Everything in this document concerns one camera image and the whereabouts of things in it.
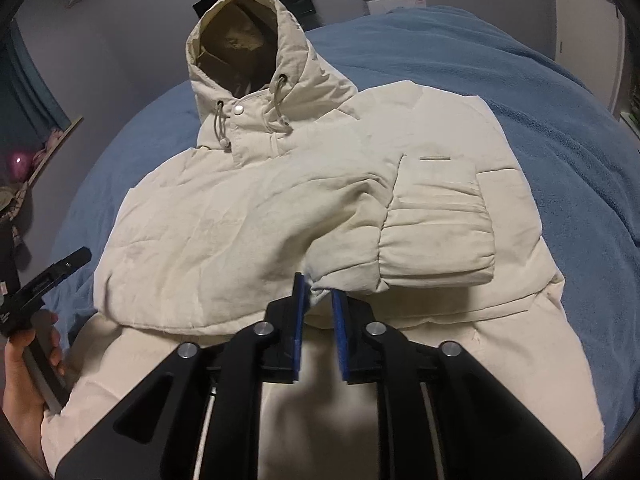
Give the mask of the person's left hand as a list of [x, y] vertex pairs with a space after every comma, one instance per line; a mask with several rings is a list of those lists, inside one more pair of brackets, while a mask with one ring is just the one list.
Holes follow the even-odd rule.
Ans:
[[4, 347], [2, 412], [29, 455], [42, 469], [47, 468], [41, 447], [41, 426], [46, 401], [32, 380], [24, 360], [28, 346], [36, 339], [33, 328], [12, 335]]

